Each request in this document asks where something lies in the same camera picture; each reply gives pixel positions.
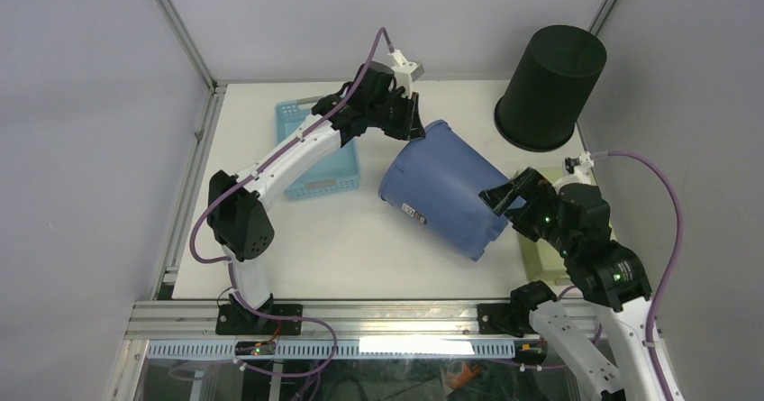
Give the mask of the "large blue plastic bucket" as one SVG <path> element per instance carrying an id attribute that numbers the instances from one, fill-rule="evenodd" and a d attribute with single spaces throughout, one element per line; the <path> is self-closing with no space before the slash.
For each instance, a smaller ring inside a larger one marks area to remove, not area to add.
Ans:
<path id="1" fill-rule="evenodd" d="M 479 194 L 509 178 L 459 137 L 444 120 L 425 126 L 381 179 L 378 196 L 444 240 L 463 257 L 479 260 L 508 221 Z"/>

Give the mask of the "yellow-green perforated basket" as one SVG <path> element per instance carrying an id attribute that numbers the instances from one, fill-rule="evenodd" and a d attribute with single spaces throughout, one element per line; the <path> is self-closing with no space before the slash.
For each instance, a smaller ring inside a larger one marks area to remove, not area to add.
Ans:
<path id="1" fill-rule="evenodd" d="M 538 171 L 551 182 L 555 189 L 562 188 L 561 178 L 566 174 L 565 169 L 561 171 L 539 169 Z M 567 285 L 570 282 L 564 268 L 564 258 L 547 242 L 543 240 L 532 242 L 519 233 L 518 241 L 526 274 L 530 280 L 544 280 L 557 286 Z"/>

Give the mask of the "light blue perforated basket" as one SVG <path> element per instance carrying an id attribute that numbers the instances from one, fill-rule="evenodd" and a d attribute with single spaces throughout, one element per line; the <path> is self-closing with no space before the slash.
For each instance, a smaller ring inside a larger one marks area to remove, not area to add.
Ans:
<path id="1" fill-rule="evenodd" d="M 299 98 L 275 105 L 277 143 L 290 136 L 311 113 L 319 96 Z M 351 141 L 309 168 L 284 192 L 291 200 L 346 192 L 359 187 L 357 146 Z"/>

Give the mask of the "large black plastic bucket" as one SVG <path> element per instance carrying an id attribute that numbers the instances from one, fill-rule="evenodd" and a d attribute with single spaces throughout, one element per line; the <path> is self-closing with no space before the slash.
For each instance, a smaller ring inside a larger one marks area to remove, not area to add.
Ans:
<path id="1" fill-rule="evenodd" d="M 591 32 L 562 24 L 539 29 L 496 103 L 499 134 L 532 152 L 566 144 L 606 61 L 605 45 Z"/>

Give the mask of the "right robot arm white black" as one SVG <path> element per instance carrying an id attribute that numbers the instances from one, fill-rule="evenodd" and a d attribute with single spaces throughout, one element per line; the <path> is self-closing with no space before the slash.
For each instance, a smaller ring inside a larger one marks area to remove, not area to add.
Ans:
<path id="1" fill-rule="evenodd" d="M 527 168 L 479 197 L 522 237 L 543 240 L 560 255 L 573 287 L 607 335 L 615 363 L 573 326 L 559 297 L 542 281 L 514 289 L 491 325 L 517 337 L 539 334 L 594 399 L 675 399 L 654 344 L 650 282 L 639 257 L 613 239 L 611 208 L 599 187 L 581 174 L 551 183 Z"/>

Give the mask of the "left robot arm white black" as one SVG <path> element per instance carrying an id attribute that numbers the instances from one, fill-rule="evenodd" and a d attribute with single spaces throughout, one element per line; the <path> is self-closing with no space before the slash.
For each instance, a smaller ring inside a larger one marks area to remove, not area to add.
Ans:
<path id="1" fill-rule="evenodd" d="M 412 61 L 393 67 L 372 61 L 354 81 L 316 99 L 266 158 L 234 175 L 220 170 L 210 179 L 203 217 L 223 247 L 236 322 L 247 333 L 263 333 L 271 322 L 272 293 L 262 255 L 275 238 L 268 211 L 277 196 L 369 128 L 399 141 L 424 138 L 419 95 L 412 89 L 422 73 L 423 65 Z"/>

